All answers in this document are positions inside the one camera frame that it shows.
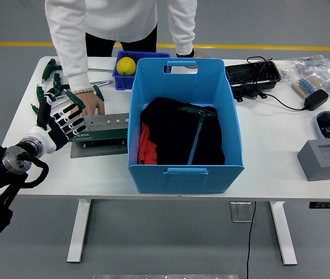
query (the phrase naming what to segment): gray block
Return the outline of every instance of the gray block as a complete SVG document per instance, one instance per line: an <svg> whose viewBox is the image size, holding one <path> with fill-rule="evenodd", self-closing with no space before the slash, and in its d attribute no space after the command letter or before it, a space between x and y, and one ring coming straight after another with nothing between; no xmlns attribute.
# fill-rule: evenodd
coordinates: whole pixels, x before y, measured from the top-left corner
<svg viewBox="0 0 330 279"><path fill-rule="evenodd" d="M330 138L307 141L297 157L308 181L330 180Z"/></svg>

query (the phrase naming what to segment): blue small basket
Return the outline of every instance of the blue small basket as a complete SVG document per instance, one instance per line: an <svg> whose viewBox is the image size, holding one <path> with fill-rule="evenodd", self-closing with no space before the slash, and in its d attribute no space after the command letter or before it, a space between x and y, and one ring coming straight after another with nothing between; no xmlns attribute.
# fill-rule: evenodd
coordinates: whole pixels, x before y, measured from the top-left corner
<svg viewBox="0 0 330 279"><path fill-rule="evenodd" d="M133 76L121 76L117 72L116 65L117 62L123 57L131 57L134 59L135 63L141 58L168 58L170 57L169 53L162 52L137 52L137 51L119 51L117 54L116 64L114 65L113 74L114 80L116 82L116 90L126 90L131 89L134 82L135 74Z"/></svg>

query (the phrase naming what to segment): plastic bag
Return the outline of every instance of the plastic bag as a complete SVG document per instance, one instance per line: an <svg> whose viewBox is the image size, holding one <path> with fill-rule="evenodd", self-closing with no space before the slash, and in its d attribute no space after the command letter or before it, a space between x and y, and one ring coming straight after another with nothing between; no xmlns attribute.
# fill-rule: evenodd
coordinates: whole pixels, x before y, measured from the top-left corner
<svg viewBox="0 0 330 279"><path fill-rule="evenodd" d="M287 83L298 83L311 76L320 81L322 89L330 99L330 61L322 55L284 60L281 67L281 80Z"/></svg>

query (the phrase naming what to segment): white robotic hand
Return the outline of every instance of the white robotic hand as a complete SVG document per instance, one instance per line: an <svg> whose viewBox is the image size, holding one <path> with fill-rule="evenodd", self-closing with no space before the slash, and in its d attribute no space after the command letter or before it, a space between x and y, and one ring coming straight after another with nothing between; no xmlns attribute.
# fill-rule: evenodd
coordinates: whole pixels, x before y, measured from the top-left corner
<svg viewBox="0 0 330 279"><path fill-rule="evenodd" d="M40 102L36 126L31 129L28 136L20 141L21 145L22 142L31 144L37 150L37 154L33 155L36 158L59 150L70 138L73 138L86 128L82 124L84 119L79 117L82 108L69 116L65 116L67 112L77 106L75 103L51 116L52 98L52 93L48 92L45 94Z"/></svg>

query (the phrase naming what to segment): black wristband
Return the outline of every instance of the black wristband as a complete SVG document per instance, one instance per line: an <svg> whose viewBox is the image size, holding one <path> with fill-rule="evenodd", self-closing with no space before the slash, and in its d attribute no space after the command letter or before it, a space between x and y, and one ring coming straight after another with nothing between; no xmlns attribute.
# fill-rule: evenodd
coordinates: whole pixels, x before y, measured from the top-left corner
<svg viewBox="0 0 330 279"><path fill-rule="evenodd" d="M192 58L194 55L195 55L195 51L192 49L192 51L191 51L190 54L187 54L187 55L179 55L179 54L177 54L177 57L178 58Z"/></svg>

